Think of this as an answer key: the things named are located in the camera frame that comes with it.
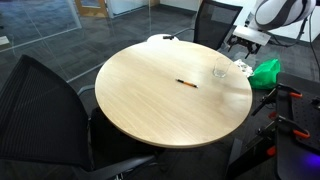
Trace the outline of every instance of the chair seat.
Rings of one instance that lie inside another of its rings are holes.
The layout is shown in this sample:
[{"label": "chair seat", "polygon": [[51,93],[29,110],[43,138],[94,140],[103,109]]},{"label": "chair seat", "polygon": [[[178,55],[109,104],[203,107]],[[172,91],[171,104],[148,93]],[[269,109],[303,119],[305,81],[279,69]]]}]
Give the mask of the chair seat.
[{"label": "chair seat", "polygon": [[164,151],[164,148],[136,141],[120,132],[99,107],[92,110],[90,127],[96,169],[124,161],[132,156],[160,154]]},{"label": "chair seat", "polygon": [[[169,40],[170,39],[163,39],[163,36],[171,36],[170,34],[155,34],[150,36],[147,41],[159,41],[159,40]],[[174,37],[171,41],[179,41],[177,37]]]}]

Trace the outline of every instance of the chair armrest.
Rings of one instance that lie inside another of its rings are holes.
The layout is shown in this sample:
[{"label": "chair armrest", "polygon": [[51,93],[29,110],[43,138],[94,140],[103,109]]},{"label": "chair armrest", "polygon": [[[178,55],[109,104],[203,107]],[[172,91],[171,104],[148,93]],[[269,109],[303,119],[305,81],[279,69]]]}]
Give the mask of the chair armrest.
[{"label": "chair armrest", "polygon": [[172,36],[177,36],[177,35],[179,35],[179,34],[181,34],[181,33],[185,32],[185,31],[189,31],[189,30],[194,31],[194,28],[186,28],[186,29],[183,29],[183,30],[178,31],[177,33],[173,34]]},{"label": "chair armrest", "polygon": [[172,40],[175,36],[177,36],[177,35],[179,35],[179,34],[181,34],[181,33],[185,32],[185,31],[189,31],[189,30],[193,30],[193,31],[194,31],[194,28],[186,28],[186,29],[183,29],[183,30],[181,30],[181,31],[179,31],[179,32],[177,32],[177,33],[175,33],[175,34],[173,34],[173,35],[170,35],[170,36],[163,36],[163,39],[170,39],[170,40]]},{"label": "chair armrest", "polygon": [[149,155],[134,157],[92,172],[86,172],[76,167],[72,167],[72,169],[80,180],[105,180],[153,160],[155,160],[155,156]]},{"label": "chair armrest", "polygon": [[78,96],[81,96],[82,93],[91,89],[94,89],[94,84],[81,87],[77,94]]}]

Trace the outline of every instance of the pen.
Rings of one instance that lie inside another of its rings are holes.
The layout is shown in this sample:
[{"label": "pen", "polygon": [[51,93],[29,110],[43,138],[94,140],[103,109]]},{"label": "pen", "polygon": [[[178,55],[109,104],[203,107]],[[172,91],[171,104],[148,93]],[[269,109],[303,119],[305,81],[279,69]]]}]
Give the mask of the pen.
[{"label": "pen", "polygon": [[183,81],[183,80],[181,80],[181,79],[176,79],[176,81],[178,81],[178,82],[180,82],[180,83],[183,83],[183,84],[186,84],[186,85],[188,85],[188,86],[192,86],[192,87],[198,88],[197,85],[192,84],[192,83],[189,83],[189,82],[185,82],[185,81]]}]

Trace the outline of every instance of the wall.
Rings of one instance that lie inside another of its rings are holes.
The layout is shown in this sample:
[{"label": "wall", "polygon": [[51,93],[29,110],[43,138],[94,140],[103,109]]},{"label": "wall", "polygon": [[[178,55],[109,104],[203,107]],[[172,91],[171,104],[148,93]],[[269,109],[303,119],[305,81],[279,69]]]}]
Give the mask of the wall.
[{"label": "wall", "polygon": [[155,6],[160,3],[160,0],[149,0],[149,6]]},{"label": "wall", "polygon": [[200,0],[160,0],[160,4],[198,11]]}]

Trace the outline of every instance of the glass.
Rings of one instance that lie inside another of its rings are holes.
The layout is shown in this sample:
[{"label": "glass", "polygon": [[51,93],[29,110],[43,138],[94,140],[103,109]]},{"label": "glass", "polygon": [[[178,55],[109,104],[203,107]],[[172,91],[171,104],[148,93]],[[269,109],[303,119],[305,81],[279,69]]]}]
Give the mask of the glass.
[{"label": "glass", "polygon": [[220,78],[225,77],[227,75],[231,63],[231,61],[225,58],[217,58],[213,69],[213,75]]},{"label": "glass", "polygon": [[127,13],[132,13],[136,10],[148,10],[149,16],[149,0],[107,0],[107,7],[110,18],[118,17]]},{"label": "glass", "polygon": [[100,7],[98,0],[81,0],[82,6]]},{"label": "glass", "polygon": [[1,36],[14,36],[14,46],[81,28],[69,0],[60,1],[0,1]]}]

